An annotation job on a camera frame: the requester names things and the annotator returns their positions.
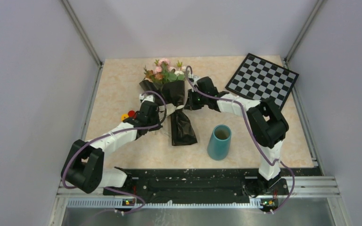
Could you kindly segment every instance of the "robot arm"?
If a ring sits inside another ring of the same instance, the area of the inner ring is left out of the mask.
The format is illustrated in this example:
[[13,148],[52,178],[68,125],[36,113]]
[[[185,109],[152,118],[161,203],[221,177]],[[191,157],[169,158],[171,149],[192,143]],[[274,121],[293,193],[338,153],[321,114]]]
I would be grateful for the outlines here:
[[[276,183],[280,178],[280,164],[275,160],[280,158],[281,146],[289,126],[274,100],[272,98],[263,101],[248,100],[225,91],[218,92],[209,77],[192,76],[192,79],[193,86],[199,91],[231,101],[209,99],[190,89],[185,108],[196,110],[208,105],[210,109],[219,112],[228,112],[238,116],[246,113],[253,135],[261,150],[270,162],[275,162],[272,166],[261,156],[259,178],[263,179],[265,187],[270,187]],[[243,105],[244,112],[236,102]]]
[[[123,120],[120,125],[86,146],[77,155],[75,160],[70,163],[66,173],[66,181],[88,194],[98,186],[123,186],[127,175],[121,170],[111,169],[103,174],[105,153],[111,154],[121,146],[145,135],[148,131],[161,128],[158,105],[154,102],[153,95],[140,97],[140,99],[142,101],[141,107],[136,112],[135,118],[130,117]],[[82,140],[73,143],[62,169],[62,177],[71,158],[86,144],[87,142]]]
[[[242,116],[240,106],[234,101],[240,102],[244,107],[252,128],[253,135],[260,145],[262,151],[270,162],[280,157],[280,149],[282,146],[285,133],[288,130],[288,124],[282,116],[278,106],[273,99],[263,101],[247,100],[241,97],[236,97],[228,92],[218,92],[209,77],[199,78],[193,77],[194,86],[199,91],[213,96],[229,99],[231,101],[213,100],[207,98],[194,90],[188,91],[188,100],[185,108],[189,110],[201,109],[207,105],[210,109],[219,112],[228,112]],[[104,155],[111,154],[119,147],[134,141],[145,135],[148,131],[160,129],[158,105],[154,102],[152,95],[148,97],[140,97],[142,101],[140,110],[136,112],[135,118],[127,118],[120,123],[119,126],[104,134],[96,142],[88,145],[76,159],[70,164],[66,174],[66,181],[80,188],[85,193],[91,193],[98,186],[115,186],[122,187],[127,175],[119,169],[111,169],[109,172],[103,171]],[[141,127],[149,127],[151,129],[140,129]],[[62,169],[62,177],[65,168],[69,164],[71,158],[79,149],[87,142],[77,140],[73,143],[65,165]],[[259,175],[265,182],[266,187],[272,186],[279,179],[280,167],[278,161],[272,166],[267,160],[261,157]]]

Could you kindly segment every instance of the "black wrapping paper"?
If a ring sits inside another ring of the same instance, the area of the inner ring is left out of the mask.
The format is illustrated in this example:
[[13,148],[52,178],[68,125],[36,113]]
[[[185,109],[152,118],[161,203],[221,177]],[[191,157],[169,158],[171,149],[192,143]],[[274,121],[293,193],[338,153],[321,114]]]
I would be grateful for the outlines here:
[[[165,100],[166,104],[173,104],[176,107],[184,104],[184,81],[172,81],[163,84],[161,87],[158,87],[157,84],[154,84],[148,80],[143,80],[140,82],[140,86],[144,91],[151,90],[160,94]],[[155,98],[155,102],[158,105],[163,105],[159,98]],[[171,140],[173,146],[192,145],[197,143],[196,135],[192,128],[191,122],[182,109],[178,109],[173,114],[171,114],[170,119]]]

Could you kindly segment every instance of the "red object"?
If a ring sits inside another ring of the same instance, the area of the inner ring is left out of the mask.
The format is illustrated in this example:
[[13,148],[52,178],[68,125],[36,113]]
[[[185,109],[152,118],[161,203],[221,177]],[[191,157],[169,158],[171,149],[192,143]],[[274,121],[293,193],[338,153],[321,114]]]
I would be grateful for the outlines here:
[[128,112],[129,117],[134,117],[134,115],[135,115],[135,111],[131,110]]

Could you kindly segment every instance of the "metal floor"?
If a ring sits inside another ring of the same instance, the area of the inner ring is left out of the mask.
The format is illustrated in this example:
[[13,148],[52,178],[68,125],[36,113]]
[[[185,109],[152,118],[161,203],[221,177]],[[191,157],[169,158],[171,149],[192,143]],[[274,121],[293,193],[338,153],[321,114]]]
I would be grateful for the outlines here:
[[100,208],[67,208],[62,226],[334,226],[326,198],[290,199],[276,214],[258,209],[142,209],[122,216]]

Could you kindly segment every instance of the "yellow object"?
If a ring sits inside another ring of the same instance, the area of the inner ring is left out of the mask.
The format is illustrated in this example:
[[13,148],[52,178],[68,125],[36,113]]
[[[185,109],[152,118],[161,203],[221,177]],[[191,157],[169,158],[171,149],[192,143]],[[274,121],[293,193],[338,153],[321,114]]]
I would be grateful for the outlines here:
[[128,114],[123,114],[123,115],[121,116],[121,121],[123,121],[123,120],[126,119],[126,118],[128,118]]

